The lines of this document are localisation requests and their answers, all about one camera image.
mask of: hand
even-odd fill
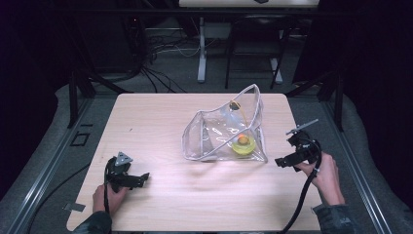
[[[110,183],[107,184],[107,200],[109,202],[109,211],[110,215],[113,216],[119,209],[122,204],[122,201],[125,198],[129,188],[120,187],[119,192],[116,193],[113,191]],[[101,184],[97,187],[94,192],[94,213],[99,211],[105,211],[104,209],[104,185]]]
[[[317,177],[312,181],[313,185],[321,192],[329,206],[345,204],[346,201],[340,189],[338,168],[333,157],[324,152],[321,152],[321,157],[321,165]],[[309,176],[315,164],[300,163],[295,167]]]

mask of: light wood surface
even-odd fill
[[[114,105],[67,228],[92,213],[93,194],[107,161],[119,151],[133,158],[129,174],[150,173],[143,188],[129,191],[113,218],[118,231],[268,231],[291,218],[303,173],[279,168],[276,158],[294,151],[286,132],[295,127],[284,95],[264,94],[262,129],[269,162],[185,160],[181,137],[197,110],[221,106],[235,94],[127,94]],[[319,230],[311,207],[320,204],[312,185],[292,230]]]
[[[316,8],[319,0],[269,0],[259,4],[254,0],[179,0],[180,7],[194,8]]]

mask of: dark sleeve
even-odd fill
[[[321,204],[313,208],[313,211],[319,219],[319,227],[323,234],[360,233],[347,205],[327,207]]]
[[[73,230],[76,234],[106,234],[112,226],[112,218],[106,212],[95,212]]]

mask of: clear plastic bag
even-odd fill
[[[267,163],[262,134],[263,103],[256,85],[213,110],[199,110],[182,136],[188,160],[250,160]]]

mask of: yellow object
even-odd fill
[[[237,142],[232,143],[232,149],[240,155],[248,155],[255,149],[255,140],[253,137],[242,135]]]

